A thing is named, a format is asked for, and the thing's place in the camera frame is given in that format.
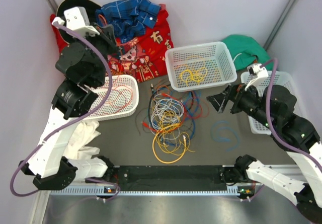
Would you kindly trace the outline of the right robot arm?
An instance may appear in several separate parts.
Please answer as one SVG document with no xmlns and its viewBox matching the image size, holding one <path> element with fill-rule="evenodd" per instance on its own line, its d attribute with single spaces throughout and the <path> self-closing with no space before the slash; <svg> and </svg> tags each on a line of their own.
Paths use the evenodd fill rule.
<svg viewBox="0 0 322 224">
<path fill-rule="evenodd" d="M 234 164 L 235 180 L 259 182 L 288 199 L 310 222 L 321 223 L 321 141 L 313 124 L 294 113 L 297 98 L 280 85 L 257 88 L 245 84 L 228 85 L 223 92 L 208 96 L 218 113 L 232 102 L 231 114 L 244 112 L 271 132 L 270 137 L 297 164 L 305 177 L 287 177 L 249 155 Z"/>
</svg>

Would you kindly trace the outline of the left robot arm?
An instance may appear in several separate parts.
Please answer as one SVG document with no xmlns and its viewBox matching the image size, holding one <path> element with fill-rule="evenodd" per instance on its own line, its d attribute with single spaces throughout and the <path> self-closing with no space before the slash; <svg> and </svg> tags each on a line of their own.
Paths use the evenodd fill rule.
<svg viewBox="0 0 322 224">
<path fill-rule="evenodd" d="M 109 182 L 114 176 L 106 157 L 72 160 L 64 156 L 78 122 L 102 107 L 110 95 L 112 74 L 106 58 L 119 51 L 113 26 L 94 24 L 90 26 L 94 33 L 82 36 L 58 23 L 54 25 L 73 38 L 55 65 L 65 79 L 53 97 L 37 147 L 18 167 L 25 175 L 34 176 L 38 191 L 62 190 L 73 181 L 89 178 Z"/>
</svg>

